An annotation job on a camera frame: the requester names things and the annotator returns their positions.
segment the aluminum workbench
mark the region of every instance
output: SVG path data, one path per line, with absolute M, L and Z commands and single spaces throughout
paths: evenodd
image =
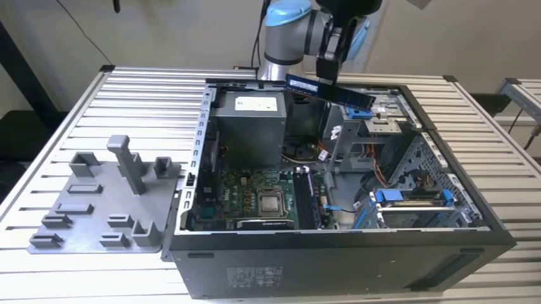
M 0 299 L 13 303 L 237 303 L 190 300 L 160 254 L 29 255 L 27 240 L 54 203 L 75 151 L 100 161 L 112 134 L 144 162 L 189 159 L 205 78 L 245 70 L 121 68 L 100 72 L 0 205 Z M 248 299 L 246 303 L 541 303 L 541 168 L 460 85 L 442 77 L 341 74 L 339 81 L 407 85 L 518 245 L 443 293 Z
M 499 88 L 520 109 L 541 124 L 541 80 L 507 78 Z

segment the white label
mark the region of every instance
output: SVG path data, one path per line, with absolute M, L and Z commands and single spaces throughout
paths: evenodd
M 236 111 L 277 111 L 275 97 L 249 97 L 240 96 L 234 98 Z
M 283 266 L 226 267 L 226 285 L 229 288 L 275 288 L 281 283 Z
M 328 155 L 328 152 L 325 150 L 321 150 L 319 153 L 317 159 L 320 161 L 324 161 L 327 159 L 327 155 Z
M 304 82 L 300 82 L 300 81 L 296 81 L 296 80 L 289 80 L 288 85 L 291 85 L 293 87 L 299 87 L 299 88 L 301 88 L 304 90 L 308 90 L 311 92 L 317 91 L 317 86 L 316 85 L 305 84 Z

